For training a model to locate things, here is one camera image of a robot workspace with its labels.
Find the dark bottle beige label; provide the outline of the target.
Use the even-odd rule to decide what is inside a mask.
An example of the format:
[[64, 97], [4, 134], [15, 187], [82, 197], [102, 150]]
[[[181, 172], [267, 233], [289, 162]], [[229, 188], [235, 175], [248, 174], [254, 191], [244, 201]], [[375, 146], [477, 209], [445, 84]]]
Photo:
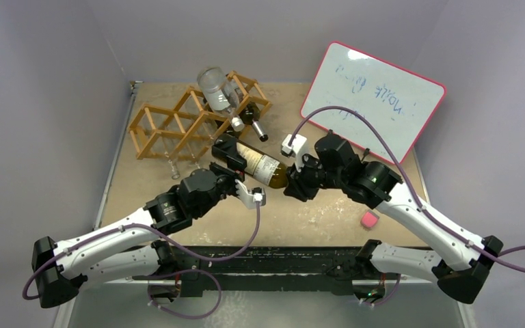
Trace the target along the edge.
[[240, 118], [245, 125], [252, 127], [261, 142], [266, 142], [269, 139], [268, 134], [260, 123], [260, 110], [256, 103], [249, 102], [240, 113]]

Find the clear square glass bottle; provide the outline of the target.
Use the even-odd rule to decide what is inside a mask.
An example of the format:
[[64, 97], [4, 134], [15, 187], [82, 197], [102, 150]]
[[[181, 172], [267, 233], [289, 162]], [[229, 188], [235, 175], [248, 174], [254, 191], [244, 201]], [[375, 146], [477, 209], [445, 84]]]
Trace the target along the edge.
[[202, 131], [208, 137], [208, 144], [211, 146], [217, 138], [218, 125], [216, 120], [205, 119], [202, 123]]

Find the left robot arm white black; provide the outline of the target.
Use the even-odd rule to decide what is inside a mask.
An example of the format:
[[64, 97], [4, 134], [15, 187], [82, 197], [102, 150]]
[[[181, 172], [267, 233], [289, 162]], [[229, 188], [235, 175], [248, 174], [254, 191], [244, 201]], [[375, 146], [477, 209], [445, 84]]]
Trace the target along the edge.
[[54, 308], [74, 299], [82, 288], [126, 276], [155, 274], [169, 279], [176, 261], [160, 251], [168, 236], [192, 226], [227, 197], [259, 211], [265, 204], [262, 189], [248, 189], [243, 181], [247, 159], [237, 138], [223, 134], [212, 147], [223, 164], [196, 169], [166, 192], [123, 219], [82, 236], [55, 241], [44, 236], [33, 244], [32, 276], [22, 297]]

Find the pink eraser block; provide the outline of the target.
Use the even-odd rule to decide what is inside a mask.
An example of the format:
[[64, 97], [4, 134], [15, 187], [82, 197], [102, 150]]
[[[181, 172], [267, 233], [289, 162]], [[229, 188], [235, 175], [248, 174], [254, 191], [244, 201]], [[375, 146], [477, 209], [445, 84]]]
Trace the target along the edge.
[[360, 224], [367, 230], [373, 229], [379, 222], [379, 215], [371, 210], [367, 210], [360, 219]]

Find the wooden lattice wine rack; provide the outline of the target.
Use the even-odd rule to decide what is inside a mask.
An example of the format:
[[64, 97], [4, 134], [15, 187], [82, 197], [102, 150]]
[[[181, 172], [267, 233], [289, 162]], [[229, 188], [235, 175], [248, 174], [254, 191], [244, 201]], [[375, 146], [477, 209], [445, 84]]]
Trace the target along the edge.
[[[272, 103], [260, 88], [257, 80], [247, 78], [235, 71], [225, 73], [225, 75], [240, 98], [240, 105], [237, 109], [239, 117], [248, 103], [256, 103], [260, 110], [261, 120], [271, 108]], [[217, 138], [224, 133], [239, 136], [253, 130], [251, 126], [245, 125], [241, 132], [234, 131], [229, 118], [212, 111], [197, 83], [195, 86], [190, 85], [172, 108], [148, 103], [141, 105], [128, 126], [136, 158], [138, 160], [166, 160], [161, 142], [162, 136], [173, 139], [175, 148], [172, 156], [176, 157], [177, 161], [190, 161], [185, 152], [188, 139], [200, 139], [202, 141], [202, 149], [199, 153], [201, 158], [211, 147], [208, 144], [208, 137], [202, 131], [202, 123], [205, 119], [217, 121], [219, 127]]]

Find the dark green wine bottle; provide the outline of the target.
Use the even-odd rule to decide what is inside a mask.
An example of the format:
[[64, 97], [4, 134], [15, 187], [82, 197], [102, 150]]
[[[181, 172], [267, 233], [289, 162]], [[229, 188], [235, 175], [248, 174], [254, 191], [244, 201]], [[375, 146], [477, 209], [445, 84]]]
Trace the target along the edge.
[[[237, 146], [239, 154], [247, 161], [244, 174], [273, 189], [287, 186], [286, 164], [240, 140]], [[211, 154], [215, 157], [215, 142]]]

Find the clear bottle green label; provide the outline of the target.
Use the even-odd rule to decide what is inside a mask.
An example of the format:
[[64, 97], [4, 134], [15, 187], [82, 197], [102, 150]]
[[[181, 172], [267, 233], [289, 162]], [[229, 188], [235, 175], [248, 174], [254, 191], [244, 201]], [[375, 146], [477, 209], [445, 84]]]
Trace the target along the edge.
[[241, 132], [245, 124], [237, 112], [240, 98], [223, 70], [206, 67], [199, 72], [197, 83], [212, 111], [229, 118], [232, 129]]

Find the pink framed whiteboard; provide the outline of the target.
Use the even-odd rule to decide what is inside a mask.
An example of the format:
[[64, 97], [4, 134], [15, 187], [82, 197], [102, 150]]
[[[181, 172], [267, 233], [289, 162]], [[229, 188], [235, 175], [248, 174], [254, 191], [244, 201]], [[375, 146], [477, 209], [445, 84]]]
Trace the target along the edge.
[[332, 42], [307, 96], [302, 117], [332, 130], [373, 156], [402, 162], [447, 93], [438, 82], [382, 59]]

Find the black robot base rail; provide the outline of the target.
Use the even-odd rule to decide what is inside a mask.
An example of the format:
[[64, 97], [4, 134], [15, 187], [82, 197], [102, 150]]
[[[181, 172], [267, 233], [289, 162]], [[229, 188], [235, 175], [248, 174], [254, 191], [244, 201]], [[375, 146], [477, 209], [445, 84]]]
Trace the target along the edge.
[[397, 281], [396, 273], [381, 273], [363, 259], [359, 246], [249, 247], [223, 262], [238, 247], [192, 246], [195, 256], [153, 244], [158, 269], [152, 277], [172, 280], [182, 297], [201, 297], [206, 291], [329, 292], [336, 296], [379, 300]]

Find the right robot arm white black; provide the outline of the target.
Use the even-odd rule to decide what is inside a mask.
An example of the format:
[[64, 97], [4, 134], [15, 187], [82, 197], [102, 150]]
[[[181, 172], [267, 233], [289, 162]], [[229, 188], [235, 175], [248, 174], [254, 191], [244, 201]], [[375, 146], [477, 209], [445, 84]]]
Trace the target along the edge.
[[351, 144], [329, 131], [314, 145], [287, 135], [281, 153], [295, 162], [286, 171], [284, 194], [303, 202], [321, 189], [339, 189], [349, 199], [376, 210], [415, 234], [429, 250], [396, 247], [368, 240], [355, 257], [358, 273], [372, 278], [378, 273], [396, 273], [437, 284], [450, 298], [465, 304], [475, 301], [503, 248], [495, 236], [474, 234], [434, 209], [405, 181], [379, 161], [363, 161]]

